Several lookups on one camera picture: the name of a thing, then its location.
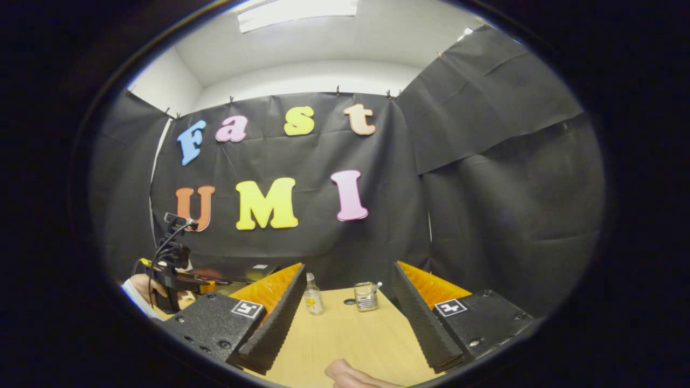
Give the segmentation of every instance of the white wall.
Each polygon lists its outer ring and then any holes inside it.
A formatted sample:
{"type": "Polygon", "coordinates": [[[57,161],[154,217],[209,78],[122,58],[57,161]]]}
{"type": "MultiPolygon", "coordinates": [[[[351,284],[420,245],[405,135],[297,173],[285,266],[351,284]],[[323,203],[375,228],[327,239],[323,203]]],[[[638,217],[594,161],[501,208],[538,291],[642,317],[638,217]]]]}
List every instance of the white wall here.
{"type": "Polygon", "coordinates": [[[421,68],[373,61],[311,61],[275,66],[233,77],[205,88],[192,111],[235,101],[302,92],[392,95],[419,75],[421,68]]]}
{"type": "Polygon", "coordinates": [[[168,114],[186,115],[194,112],[201,94],[201,84],[184,64],[173,47],[156,58],[130,83],[127,89],[149,104],[168,114]]]}

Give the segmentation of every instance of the glass jar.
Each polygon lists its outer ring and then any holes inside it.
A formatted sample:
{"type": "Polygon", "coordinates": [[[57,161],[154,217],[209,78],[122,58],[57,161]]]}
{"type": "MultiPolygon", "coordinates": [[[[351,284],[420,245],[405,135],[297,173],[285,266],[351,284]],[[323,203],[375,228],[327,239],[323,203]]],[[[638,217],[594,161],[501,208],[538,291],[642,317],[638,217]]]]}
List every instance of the glass jar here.
{"type": "Polygon", "coordinates": [[[355,303],[359,311],[371,311],[379,308],[379,300],[376,292],[371,292],[374,289],[372,282],[355,284],[355,303]]]}

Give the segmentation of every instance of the yellow letter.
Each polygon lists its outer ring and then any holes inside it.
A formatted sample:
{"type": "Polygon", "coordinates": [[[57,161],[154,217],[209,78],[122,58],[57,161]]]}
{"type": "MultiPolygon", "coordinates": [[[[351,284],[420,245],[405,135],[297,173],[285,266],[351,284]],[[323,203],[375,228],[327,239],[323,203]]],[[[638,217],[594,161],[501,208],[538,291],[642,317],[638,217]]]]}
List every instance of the yellow letter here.
{"type": "Polygon", "coordinates": [[[290,136],[306,135],[314,129],[314,120],[311,117],[314,110],[310,106],[296,106],[285,114],[285,133],[290,136]]]}
{"type": "Polygon", "coordinates": [[[252,221],[251,213],[254,213],[259,226],[265,228],[271,211],[273,211],[273,219],[270,221],[272,227],[278,229],[297,226],[297,218],[293,215],[294,185],[293,178],[278,178],[273,181],[268,194],[264,197],[256,182],[248,180],[238,183],[235,187],[239,191],[237,228],[240,231],[254,229],[256,223],[252,221]]]}

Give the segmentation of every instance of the person's arm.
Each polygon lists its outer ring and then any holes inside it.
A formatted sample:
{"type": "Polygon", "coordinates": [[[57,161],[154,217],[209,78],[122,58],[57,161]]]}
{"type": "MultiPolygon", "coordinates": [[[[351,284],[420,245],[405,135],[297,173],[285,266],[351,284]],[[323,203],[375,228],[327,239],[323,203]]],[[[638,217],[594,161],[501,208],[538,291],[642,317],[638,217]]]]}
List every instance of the person's arm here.
{"type": "Polygon", "coordinates": [[[333,380],[333,388],[399,388],[398,384],[379,380],[352,368],[343,359],[334,360],[326,368],[326,376],[333,380]]]}
{"type": "MultiPolygon", "coordinates": [[[[122,291],[125,291],[127,296],[134,302],[135,305],[139,307],[143,313],[149,318],[161,319],[161,317],[156,313],[156,311],[151,307],[149,298],[151,292],[146,292],[148,289],[148,276],[140,273],[127,279],[126,282],[121,286],[122,291]]],[[[161,286],[155,280],[151,280],[151,289],[155,289],[161,295],[167,297],[165,287],[161,286]]]]}

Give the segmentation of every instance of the blue letter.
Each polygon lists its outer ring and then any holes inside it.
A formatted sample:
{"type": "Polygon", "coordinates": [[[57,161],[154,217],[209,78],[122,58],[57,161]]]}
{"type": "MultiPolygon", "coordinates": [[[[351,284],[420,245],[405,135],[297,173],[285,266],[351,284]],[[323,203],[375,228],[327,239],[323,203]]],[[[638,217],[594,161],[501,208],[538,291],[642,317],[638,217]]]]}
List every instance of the blue letter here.
{"type": "Polygon", "coordinates": [[[187,163],[199,156],[201,151],[194,147],[194,145],[201,145],[201,130],[205,127],[206,122],[204,120],[199,120],[177,137],[177,141],[182,146],[182,166],[186,166],[187,163]]]}

